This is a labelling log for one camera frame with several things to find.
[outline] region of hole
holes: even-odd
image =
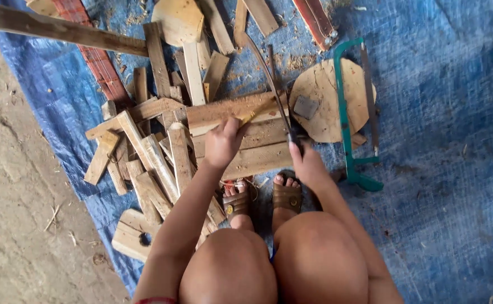
[[[151,242],[152,242],[152,237],[147,232],[143,232],[142,234],[139,235],[139,243],[142,246],[148,247],[149,245],[151,245]]]

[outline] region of green hacksaw frame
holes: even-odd
[[[344,85],[342,81],[342,71],[340,69],[340,59],[344,51],[355,45],[362,45],[364,39],[357,38],[351,41],[346,41],[337,46],[334,50],[334,73],[337,79],[337,93],[338,93],[338,112],[340,113],[340,125],[342,128],[342,142],[344,145],[344,153],[346,160],[346,180],[350,184],[357,184],[361,189],[370,192],[376,192],[383,189],[383,183],[380,183],[368,176],[358,173],[355,170],[355,165],[367,164],[367,163],[379,163],[380,159],[378,153],[376,156],[366,158],[353,158],[353,152],[351,148],[351,133],[350,124],[347,117],[347,101],[344,97]]]

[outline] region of blue tarp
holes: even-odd
[[[140,24],[124,22],[142,14],[137,1],[83,2],[101,29],[144,37]],[[277,68],[284,83],[307,67],[291,69],[290,56],[305,55],[305,65],[312,63],[308,59],[331,58],[332,52],[318,53],[291,0],[267,2],[281,27],[263,38],[249,17],[247,32],[258,46],[273,44],[283,55]],[[487,303],[493,295],[493,1],[322,2],[333,24],[340,25],[340,41],[365,38],[381,108],[382,164],[364,171],[383,181],[385,189],[372,194],[344,184],[345,198],[406,302]],[[226,23],[235,3],[218,4]],[[23,0],[0,4],[27,10]],[[367,10],[354,10],[354,5]],[[149,16],[152,6],[148,0]],[[135,195],[117,196],[108,175],[96,187],[83,182],[96,148],[84,132],[102,122],[105,97],[73,44],[0,32],[0,49],[86,203],[116,272],[133,293],[142,263],[115,252],[110,242],[121,213],[138,208]],[[173,48],[164,50],[168,68],[177,70]],[[127,66],[121,74],[124,83],[132,79],[134,67],[149,66],[146,58],[109,54],[117,70]],[[359,57],[357,52],[350,56]],[[253,69],[255,62],[250,52],[232,55],[217,97],[266,88],[263,74]],[[340,143],[316,149],[329,169],[343,165]],[[369,153],[361,147],[356,155]],[[260,191],[253,212],[256,230],[270,247],[271,191],[270,183]],[[307,200],[304,211],[311,209]]]

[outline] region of foot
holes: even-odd
[[[297,183],[297,181],[295,181],[293,178],[289,177],[287,180],[284,181],[283,176],[280,174],[277,174],[274,177],[273,182],[279,185],[283,185],[284,187],[301,188],[301,184]],[[282,224],[296,215],[297,212],[291,209],[282,207],[275,208],[273,211],[273,233],[275,233]]]
[[[223,197],[234,196],[238,193],[243,193],[246,190],[248,190],[248,184],[244,180],[240,180],[236,183],[236,187],[231,187],[231,189],[229,190],[226,189],[224,191]],[[252,219],[250,219],[250,216],[246,214],[238,214],[234,216],[229,222],[229,225],[233,229],[254,231],[254,225],[252,224]]]

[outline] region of leg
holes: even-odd
[[[274,268],[286,302],[367,303],[366,263],[335,217],[324,212],[303,213],[277,229]]]
[[[246,184],[238,190],[245,191]],[[225,195],[234,194],[235,189]],[[181,280],[180,303],[277,303],[267,246],[250,217],[236,215],[231,227],[210,235],[194,254]]]

